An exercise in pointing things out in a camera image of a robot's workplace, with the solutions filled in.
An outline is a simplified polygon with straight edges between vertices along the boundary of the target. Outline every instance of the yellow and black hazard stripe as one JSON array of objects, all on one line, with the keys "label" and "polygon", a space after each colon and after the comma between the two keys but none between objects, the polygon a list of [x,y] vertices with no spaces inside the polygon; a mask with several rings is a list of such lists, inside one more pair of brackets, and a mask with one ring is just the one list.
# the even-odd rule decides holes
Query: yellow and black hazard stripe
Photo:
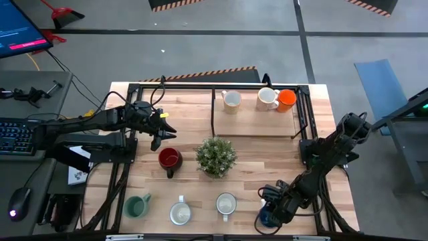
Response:
[{"label": "yellow and black hazard stripe", "polygon": [[[214,74],[223,74],[223,73],[229,73],[229,72],[237,72],[237,71],[244,71],[244,70],[256,70],[255,66],[249,66],[249,67],[242,67],[242,68],[231,68],[227,70],[214,70],[214,71],[206,71],[206,72],[199,72],[194,74],[183,74],[180,76],[169,76],[167,78],[167,81],[180,81],[185,78],[195,78],[200,76],[208,76],[208,75],[214,75]],[[139,82],[160,82],[161,78],[153,78],[148,80],[141,80]]]},{"label": "yellow and black hazard stripe", "polygon": [[168,4],[165,4],[165,5],[162,5],[162,6],[154,7],[152,9],[152,11],[154,11],[154,12],[164,11],[164,10],[172,9],[172,8],[175,8],[175,7],[180,7],[180,6],[192,4],[192,3],[198,3],[200,1],[203,1],[203,0],[182,0],[182,1],[177,1],[175,3],[168,3]]},{"label": "yellow and black hazard stripe", "polygon": [[[385,16],[385,17],[390,17],[391,13],[392,13],[392,11],[384,10],[383,7],[375,6],[376,0],[371,0],[372,2],[370,0],[346,0],[346,1],[348,1],[349,3],[355,4],[357,6],[364,7],[365,9],[367,9],[369,11],[378,13],[378,14]],[[391,8],[391,6],[393,5],[392,9],[394,9],[395,4],[397,4],[397,2],[395,2],[395,4],[393,4],[393,2],[395,2],[395,1],[392,0],[390,3],[386,3],[386,4],[391,4],[389,6],[389,8]]]}]

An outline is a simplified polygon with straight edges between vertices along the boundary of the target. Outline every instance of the plant pot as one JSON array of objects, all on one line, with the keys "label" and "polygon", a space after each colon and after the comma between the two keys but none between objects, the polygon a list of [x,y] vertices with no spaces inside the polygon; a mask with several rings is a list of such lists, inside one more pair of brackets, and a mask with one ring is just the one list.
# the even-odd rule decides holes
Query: plant pot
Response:
[{"label": "plant pot", "polygon": [[225,175],[223,177],[217,177],[214,174],[207,173],[206,171],[203,171],[203,173],[205,173],[205,175],[207,175],[208,177],[210,177],[212,179],[222,179],[227,175],[227,172],[225,173]]}]

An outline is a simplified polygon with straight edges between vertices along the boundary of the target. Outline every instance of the wooden board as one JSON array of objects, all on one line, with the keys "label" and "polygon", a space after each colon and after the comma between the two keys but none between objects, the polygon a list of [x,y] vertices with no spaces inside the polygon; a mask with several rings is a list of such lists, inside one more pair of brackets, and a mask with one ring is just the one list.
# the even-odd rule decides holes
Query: wooden board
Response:
[{"label": "wooden board", "polygon": [[237,114],[224,111],[223,98],[214,102],[214,130],[219,136],[290,137],[296,134],[293,109],[287,112],[255,108],[258,90],[237,90],[241,105]]},{"label": "wooden board", "polygon": [[[126,96],[128,84],[113,82],[110,90]],[[323,84],[309,87],[318,134],[320,137],[326,137],[336,128],[327,87]],[[143,98],[148,100],[150,94],[151,90],[145,90]],[[107,108],[122,104],[123,100],[111,95]],[[193,149],[200,145],[204,138],[211,136],[210,105],[210,90],[167,90],[159,106],[170,113],[167,121],[178,130],[178,137],[163,141],[161,148],[152,152],[152,139],[146,134],[137,135],[136,160],[131,166],[125,198],[151,193],[152,199],[150,211],[143,219],[130,220],[122,216],[121,233],[257,234],[253,227],[260,208],[257,189],[267,183],[274,185],[277,179],[290,182],[305,170],[298,151],[299,138],[290,140],[289,137],[227,137],[232,141],[238,156],[237,165],[227,177],[212,180],[197,171]],[[294,118],[297,121],[296,109]],[[183,155],[183,166],[173,179],[167,179],[165,171],[158,165],[158,153],[165,147],[177,148]],[[91,173],[84,200],[85,224],[106,198],[111,169],[111,164],[102,163]],[[352,195],[344,172],[335,167],[328,174],[327,182],[332,203],[350,226],[358,230]],[[237,210],[229,217],[228,223],[223,223],[223,218],[215,209],[215,199],[225,191],[234,194],[238,201]],[[192,220],[184,226],[176,226],[169,220],[169,210],[178,201],[179,195],[185,195],[193,212]],[[112,205],[109,227],[114,220],[116,204],[115,201]],[[312,208],[299,209],[298,213],[312,213]],[[327,228],[324,214],[322,219],[324,227]],[[312,217],[295,217],[289,224],[284,225],[278,234],[316,234],[315,221]]]}]

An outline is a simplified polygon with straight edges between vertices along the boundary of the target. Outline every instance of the potted plant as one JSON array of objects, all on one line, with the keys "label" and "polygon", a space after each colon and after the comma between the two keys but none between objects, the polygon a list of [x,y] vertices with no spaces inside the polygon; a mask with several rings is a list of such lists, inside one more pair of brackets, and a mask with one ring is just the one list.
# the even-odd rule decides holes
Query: potted plant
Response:
[{"label": "potted plant", "polygon": [[236,151],[230,141],[219,137],[208,138],[196,149],[196,160],[200,167],[212,178],[222,178],[231,169],[237,159]]}]

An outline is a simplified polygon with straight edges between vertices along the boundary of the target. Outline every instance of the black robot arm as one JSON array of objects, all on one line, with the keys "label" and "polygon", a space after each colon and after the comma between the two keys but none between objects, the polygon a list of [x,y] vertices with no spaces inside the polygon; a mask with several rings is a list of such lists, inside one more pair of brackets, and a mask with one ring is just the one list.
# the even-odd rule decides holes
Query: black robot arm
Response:
[{"label": "black robot arm", "polygon": [[307,208],[320,191],[323,177],[337,164],[358,158],[352,149],[364,143],[371,125],[365,121],[366,113],[345,115],[327,138],[317,138],[300,147],[301,156],[310,166],[288,185],[278,180],[277,185],[262,187],[266,201],[267,220],[272,226],[281,227],[292,221],[298,208]]},{"label": "black robot arm", "polygon": [[148,102],[137,101],[134,104],[119,106],[108,110],[102,110],[93,116],[71,119],[50,120],[37,125],[34,131],[38,134],[37,149],[49,149],[60,135],[99,129],[103,131],[117,131],[130,128],[139,133],[147,133],[153,136],[150,149],[156,151],[161,141],[172,139],[176,133],[166,122],[167,114],[163,109],[152,111]]}]

